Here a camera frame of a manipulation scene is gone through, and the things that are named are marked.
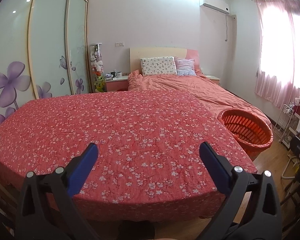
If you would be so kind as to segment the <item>floral sliding wardrobe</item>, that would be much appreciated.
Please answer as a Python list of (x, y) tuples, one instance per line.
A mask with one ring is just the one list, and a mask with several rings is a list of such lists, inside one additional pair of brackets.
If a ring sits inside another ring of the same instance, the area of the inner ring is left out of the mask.
[(90, 92), (88, 0), (0, 0), (0, 124), (34, 99)]

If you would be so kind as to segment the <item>salmon pink bed duvet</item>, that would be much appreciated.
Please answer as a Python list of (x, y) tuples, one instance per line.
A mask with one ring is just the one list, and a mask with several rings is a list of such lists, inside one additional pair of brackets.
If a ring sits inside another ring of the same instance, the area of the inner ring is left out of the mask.
[(189, 92), (215, 117), (226, 109), (235, 108), (247, 111), (262, 119), (266, 124), (271, 124), (267, 116), (257, 107), (230, 93), (203, 74), (196, 76), (168, 74), (143, 76), (136, 70), (128, 76), (128, 89), (131, 91), (180, 90)]

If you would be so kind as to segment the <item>beige pink headboard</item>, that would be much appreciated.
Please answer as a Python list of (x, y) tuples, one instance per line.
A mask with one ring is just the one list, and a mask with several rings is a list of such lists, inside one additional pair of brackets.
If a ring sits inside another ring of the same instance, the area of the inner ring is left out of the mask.
[(195, 69), (200, 70), (199, 52), (193, 49), (175, 47), (142, 47), (130, 48), (130, 72), (141, 72), (141, 58), (176, 56), (181, 59), (194, 59)]

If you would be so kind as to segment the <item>right bedside table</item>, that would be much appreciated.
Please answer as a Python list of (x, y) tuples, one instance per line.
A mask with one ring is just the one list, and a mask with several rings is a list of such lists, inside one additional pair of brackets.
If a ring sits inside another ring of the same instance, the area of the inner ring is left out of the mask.
[(206, 77), (207, 77), (210, 81), (212, 81), (213, 83), (219, 85), (219, 83), (220, 83), (220, 78), (215, 77), (215, 76), (213, 76), (213, 75), (206, 75)]

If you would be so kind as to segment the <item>red floral tablecloth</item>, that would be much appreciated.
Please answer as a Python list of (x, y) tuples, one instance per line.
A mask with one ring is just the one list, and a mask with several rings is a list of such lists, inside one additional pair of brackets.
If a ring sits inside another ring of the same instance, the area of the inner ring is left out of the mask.
[(224, 196), (199, 157), (208, 142), (232, 165), (255, 165), (228, 130), (187, 92), (145, 90), (32, 100), (0, 124), (0, 182), (20, 189), (90, 143), (98, 160), (74, 201), (88, 219), (212, 217)]

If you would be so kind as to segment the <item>wall power socket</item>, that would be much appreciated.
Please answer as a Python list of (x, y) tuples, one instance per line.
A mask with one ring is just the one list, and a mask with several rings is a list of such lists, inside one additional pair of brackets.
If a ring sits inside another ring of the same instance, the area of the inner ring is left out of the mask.
[(124, 42), (115, 42), (115, 47), (124, 47), (125, 43)]

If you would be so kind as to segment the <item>pink bedside table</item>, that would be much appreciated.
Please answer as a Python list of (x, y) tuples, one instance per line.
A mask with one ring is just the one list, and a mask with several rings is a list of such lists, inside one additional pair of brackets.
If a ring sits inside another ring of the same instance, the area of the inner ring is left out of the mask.
[(106, 90), (107, 92), (127, 91), (128, 85), (128, 76), (116, 77), (106, 81)]

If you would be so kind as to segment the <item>orange plastic laundry basket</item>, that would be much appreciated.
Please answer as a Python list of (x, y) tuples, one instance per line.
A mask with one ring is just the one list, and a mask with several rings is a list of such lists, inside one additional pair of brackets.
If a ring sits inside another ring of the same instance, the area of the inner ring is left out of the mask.
[(273, 133), (266, 122), (240, 109), (226, 109), (219, 113), (223, 124), (251, 160), (255, 160), (273, 143)]

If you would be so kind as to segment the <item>white air conditioner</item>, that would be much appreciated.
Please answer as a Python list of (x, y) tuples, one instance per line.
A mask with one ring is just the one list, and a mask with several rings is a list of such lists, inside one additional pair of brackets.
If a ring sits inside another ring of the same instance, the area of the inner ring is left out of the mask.
[(230, 7), (222, 0), (203, 0), (201, 6), (215, 10), (225, 15), (230, 14)]

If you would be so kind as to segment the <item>pink window curtain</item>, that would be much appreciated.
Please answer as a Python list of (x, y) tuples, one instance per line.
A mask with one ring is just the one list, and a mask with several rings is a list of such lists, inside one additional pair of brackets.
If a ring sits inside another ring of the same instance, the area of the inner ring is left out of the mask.
[(300, 2), (255, 2), (261, 34), (255, 94), (281, 108), (300, 97)]

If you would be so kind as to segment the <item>plush toys display tube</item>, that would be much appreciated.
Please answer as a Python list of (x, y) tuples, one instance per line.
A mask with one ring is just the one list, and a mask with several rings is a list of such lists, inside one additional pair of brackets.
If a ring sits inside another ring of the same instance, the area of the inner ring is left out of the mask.
[(100, 93), (106, 91), (101, 46), (101, 43), (95, 43), (89, 46), (91, 85), (93, 93)]

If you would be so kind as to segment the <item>floral white pillow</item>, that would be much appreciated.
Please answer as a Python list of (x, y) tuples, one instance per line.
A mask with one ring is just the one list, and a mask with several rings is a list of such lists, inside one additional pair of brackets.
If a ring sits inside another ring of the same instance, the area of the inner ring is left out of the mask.
[(141, 58), (140, 63), (144, 76), (160, 74), (177, 75), (175, 60), (172, 56)]

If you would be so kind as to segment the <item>pink striped pillow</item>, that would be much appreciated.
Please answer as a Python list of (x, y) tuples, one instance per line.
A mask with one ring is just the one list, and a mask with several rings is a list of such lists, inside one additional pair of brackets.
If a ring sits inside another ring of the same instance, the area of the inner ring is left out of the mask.
[(175, 58), (177, 75), (179, 76), (196, 76), (194, 59)]

